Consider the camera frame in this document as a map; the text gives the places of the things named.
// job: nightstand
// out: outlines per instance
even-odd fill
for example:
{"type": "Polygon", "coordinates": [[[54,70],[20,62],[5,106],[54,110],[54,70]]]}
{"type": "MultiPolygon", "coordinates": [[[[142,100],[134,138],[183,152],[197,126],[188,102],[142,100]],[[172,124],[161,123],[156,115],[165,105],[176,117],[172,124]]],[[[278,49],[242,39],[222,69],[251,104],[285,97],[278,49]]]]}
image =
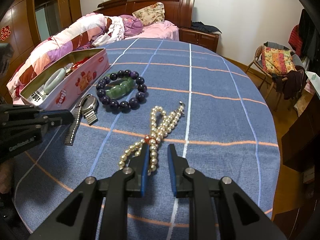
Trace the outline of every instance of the nightstand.
{"type": "Polygon", "coordinates": [[[213,52],[216,52],[219,35],[212,33],[204,33],[188,28],[180,28],[179,39],[180,41],[199,45],[209,50],[212,50],[213,52]]]}

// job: wooden headboard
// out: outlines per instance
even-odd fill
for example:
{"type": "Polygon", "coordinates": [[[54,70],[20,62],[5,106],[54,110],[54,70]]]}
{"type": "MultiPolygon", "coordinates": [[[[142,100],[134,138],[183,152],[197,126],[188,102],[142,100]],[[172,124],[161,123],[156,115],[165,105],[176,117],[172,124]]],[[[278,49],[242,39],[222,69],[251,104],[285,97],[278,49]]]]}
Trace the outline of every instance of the wooden headboard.
{"type": "Polygon", "coordinates": [[[178,27],[191,27],[194,0],[109,0],[98,5],[96,13],[106,16],[132,15],[133,12],[146,6],[162,2],[164,4],[164,19],[178,27]]]}

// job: yellow patterned cushion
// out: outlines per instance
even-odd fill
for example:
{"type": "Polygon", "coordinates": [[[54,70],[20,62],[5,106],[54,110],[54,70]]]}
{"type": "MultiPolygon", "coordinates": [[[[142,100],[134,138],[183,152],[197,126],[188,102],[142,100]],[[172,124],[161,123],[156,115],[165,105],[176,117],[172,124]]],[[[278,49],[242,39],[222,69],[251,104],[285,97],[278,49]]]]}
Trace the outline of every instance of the yellow patterned cushion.
{"type": "Polygon", "coordinates": [[[132,13],[132,15],[142,21],[143,26],[152,23],[164,22],[164,4],[157,2],[132,13]]]}
{"type": "Polygon", "coordinates": [[[296,71],[290,52],[287,49],[272,49],[262,46],[261,59],[263,70],[269,74],[276,74],[278,76],[285,76],[291,70],[296,71]]]}

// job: chair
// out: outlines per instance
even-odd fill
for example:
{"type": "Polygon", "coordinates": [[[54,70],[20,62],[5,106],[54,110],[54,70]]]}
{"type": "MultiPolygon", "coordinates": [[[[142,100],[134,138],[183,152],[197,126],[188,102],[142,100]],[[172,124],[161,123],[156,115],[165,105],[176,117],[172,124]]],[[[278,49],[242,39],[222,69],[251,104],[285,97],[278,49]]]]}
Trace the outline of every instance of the chair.
{"type": "MultiPolygon", "coordinates": [[[[254,54],[254,60],[248,65],[248,68],[247,68],[246,71],[245,71],[245,73],[247,73],[247,71],[250,69],[250,67],[252,66],[252,64],[254,64],[254,65],[255,65],[259,70],[261,70],[261,72],[265,75],[262,83],[261,83],[261,84],[259,85],[259,87],[258,87],[258,90],[259,90],[259,91],[260,91],[263,83],[266,81],[266,78],[267,78],[267,77],[272,80],[272,76],[271,76],[269,73],[267,73],[267,72],[265,72],[265,71],[263,70],[262,60],[259,60],[259,58],[260,58],[260,56],[261,56],[261,53],[262,53],[262,46],[260,46],[260,47],[257,48],[256,53],[254,54]]],[[[301,72],[302,76],[304,75],[304,71],[303,71],[303,70],[298,70],[298,71],[301,72]]],[[[284,78],[282,79],[282,82],[284,82],[284,81],[286,81],[286,80],[288,80],[288,78],[284,77],[284,78]]],[[[275,86],[275,82],[274,82],[274,81],[272,81],[270,87],[268,88],[268,91],[267,91],[267,94],[266,94],[265,97],[264,97],[264,100],[267,100],[267,98],[268,98],[268,96],[270,95],[271,90],[272,90],[273,88],[276,89],[276,86],[275,86]]],[[[301,90],[300,90],[300,92],[297,93],[297,94],[300,95],[303,89],[304,89],[304,88],[301,86],[301,90]]],[[[280,103],[282,94],[283,94],[282,91],[281,91],[281,92],[278,92],[279,98],[278,98],[278,102],[277,102],[277,104],[276,104],[276,107],[275,107],[274,111],[276,111],[276,110],[278,109],[278,105],[279,105],[279,103],[280,103]]]]}

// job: hand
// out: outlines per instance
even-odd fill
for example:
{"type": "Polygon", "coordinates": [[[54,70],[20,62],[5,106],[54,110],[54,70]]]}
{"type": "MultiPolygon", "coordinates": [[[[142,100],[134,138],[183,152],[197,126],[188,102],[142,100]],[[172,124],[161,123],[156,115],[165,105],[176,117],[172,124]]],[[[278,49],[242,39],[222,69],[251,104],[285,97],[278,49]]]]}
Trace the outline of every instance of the hand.
{"type": "Polygon", "coordinates": [[[13,159],[6,160],[0,164],[0,193],[6,194],[11,189],[13,176],[13,159]]]}

